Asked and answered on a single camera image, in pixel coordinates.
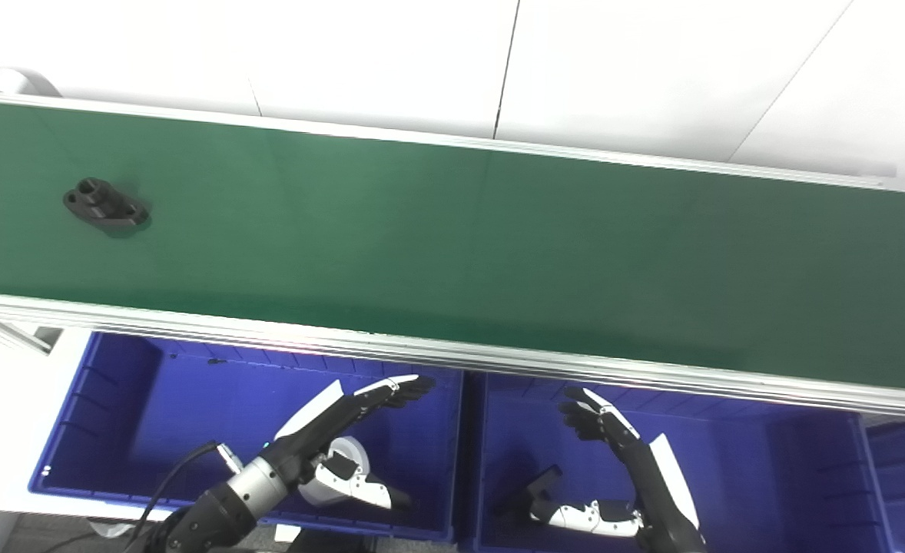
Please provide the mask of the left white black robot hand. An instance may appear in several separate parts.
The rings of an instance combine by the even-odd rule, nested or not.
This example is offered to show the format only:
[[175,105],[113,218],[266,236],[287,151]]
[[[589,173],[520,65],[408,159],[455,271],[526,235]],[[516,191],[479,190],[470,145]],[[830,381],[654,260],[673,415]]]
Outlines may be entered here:
[[400,409],[435,388],[433,378],[407,374],[372,382],[352,393],[340,382],[327,386],[277,432],[260,458],[270,466],[287,494],[318,481],[345,497],[386,510],[408,510],[413,500],[389,487],[361,463],[330,451],[333,439],[383,407]]

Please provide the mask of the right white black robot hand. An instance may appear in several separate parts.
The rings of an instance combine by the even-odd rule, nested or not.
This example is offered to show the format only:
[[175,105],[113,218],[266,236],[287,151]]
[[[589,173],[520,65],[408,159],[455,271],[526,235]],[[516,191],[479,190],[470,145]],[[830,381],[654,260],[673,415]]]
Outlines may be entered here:
[[611,449],[627,469],[635,500],[556,502],[546,488],[561,472],[550,468],[524,490],[526,517],[603,538],[633,538],[645,552],[707,551],[694,497],[667,436],[646,442],[617,406],[583,386],[568,386],[564,393],[562,420],[580,440],[600,441]]

